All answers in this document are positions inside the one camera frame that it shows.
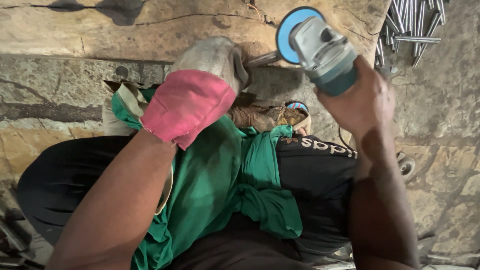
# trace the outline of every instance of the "work glove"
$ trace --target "work glove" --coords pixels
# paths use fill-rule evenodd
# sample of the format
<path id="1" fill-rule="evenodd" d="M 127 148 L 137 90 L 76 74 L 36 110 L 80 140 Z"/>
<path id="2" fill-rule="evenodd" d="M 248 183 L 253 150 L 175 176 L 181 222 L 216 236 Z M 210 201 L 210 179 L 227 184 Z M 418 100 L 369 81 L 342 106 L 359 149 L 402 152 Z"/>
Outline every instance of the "work glove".
<path id="1" fill-rule="evenodd" d="M 244 50 L 228 37 L 210 37 L 186 49 L 157 89 L 140 121 L 148 132 L 185 150 L 220 119 L 249 83 Z"/>

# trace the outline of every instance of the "pile of metal rods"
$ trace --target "pile of metal rods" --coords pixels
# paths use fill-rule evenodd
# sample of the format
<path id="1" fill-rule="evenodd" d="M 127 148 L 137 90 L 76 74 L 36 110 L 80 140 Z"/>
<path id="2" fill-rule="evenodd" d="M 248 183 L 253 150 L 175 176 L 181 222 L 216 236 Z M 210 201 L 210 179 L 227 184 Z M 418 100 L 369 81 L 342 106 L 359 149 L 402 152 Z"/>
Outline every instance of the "pile of metal rods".
<path id="1" fill-rule="evenodd" d="M 425 10 L 434 10 L 425 33 Z M 384 44 L 394 53 L 404 42 L 412 42 L 412 66 L 417 66 L 428 44 L 437 44 L 439 37 L 432 37 L 438 25 L 445 25 L 444 0 L 392 0 L 390 10 L 378 38 L 375 65 L 385 66 Z"/>

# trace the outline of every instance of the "angle grinder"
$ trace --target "angle grinder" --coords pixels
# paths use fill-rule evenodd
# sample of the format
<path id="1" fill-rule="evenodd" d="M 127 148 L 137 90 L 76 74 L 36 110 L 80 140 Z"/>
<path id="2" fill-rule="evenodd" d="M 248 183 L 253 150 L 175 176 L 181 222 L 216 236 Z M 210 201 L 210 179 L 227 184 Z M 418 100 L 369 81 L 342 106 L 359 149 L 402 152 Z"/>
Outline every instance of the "angle grinder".
<path id="1" fill-rule="evenodd" d="M 277 51 L 252 59 L 254 67 L 283 59 L 301 65 L 305 74 L 319 89 L 339 96 L 357 80 L 353 61 L 357 54 L 352 44 L 325 21 L 312 7 L 290 11 L 276 32 Z"/>

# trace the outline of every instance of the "person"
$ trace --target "person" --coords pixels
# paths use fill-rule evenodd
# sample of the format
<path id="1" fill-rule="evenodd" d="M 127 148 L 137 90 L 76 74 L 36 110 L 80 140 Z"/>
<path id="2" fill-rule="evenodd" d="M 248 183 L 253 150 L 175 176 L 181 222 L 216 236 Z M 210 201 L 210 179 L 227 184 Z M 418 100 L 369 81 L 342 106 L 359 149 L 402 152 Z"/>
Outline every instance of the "person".
<path id="1" fill-rule="evenodd" d="M 200 49 L 218 53 L 218 48 Z M 220 119 L 242 88 L 225 83 L 231 74 L 192 68 L 209 60 L 185 59 L 190 69 L 167 77 L 159 90 L 171 91 L 155 93 L 141 118 L 144 128 L 135 136 L 57 144 L 21 177 L 19 204 L 37 232 L 55 246 L 48 268 L 131 267 L 177 147 L 186 149 Z M 389 129 L 395 94 L 362 56 L 354 65 L 358 78 L 351 89 L 339 97 L 321 90 L 316 95 L 352 133 L 358 152 L 305 134 L 280 139 L 275 148 L 282 188 L 292 192 L 301 212 L 302 236 L 279 240 L 235 213 L 223 230 L 194 241 L 168 269 L 311 269 L 304 263 L 309 255 L 331 252 L 348 241 L 359 270 L 420 268 L 413 215 Z"/>

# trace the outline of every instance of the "stone floor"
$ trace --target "stone floor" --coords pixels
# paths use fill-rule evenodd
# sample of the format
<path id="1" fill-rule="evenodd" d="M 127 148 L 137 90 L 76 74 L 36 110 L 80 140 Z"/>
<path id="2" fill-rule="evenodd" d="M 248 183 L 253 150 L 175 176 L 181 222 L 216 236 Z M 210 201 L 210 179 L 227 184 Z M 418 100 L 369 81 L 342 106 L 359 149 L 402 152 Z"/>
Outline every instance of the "stone floor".
<path id="1" fill-rule="evenodd" d="M 397 147 L 417 162 L 407 184 L 424 263 L 478 266 L 478 258 L 439 260 L 480 251 L 480 2 L 446 5 L 443 40 L 411 67 L 411 46 L 386 49 L 397 91 Z M 14 208 L 6 192 L 47 147 L 102 135 L 102 80 L 161 83 L 169 66 L 103 61 L 0 57 L 0 210 Z M 298 71 L 254 70 L 248 89 L 261 99 L 301 100 L 313 116 L 313 133 L 338 142 L 337 125 L 320 106 L 312 85 Z M 37 254 L 44 263 L 46 246 Z"/>

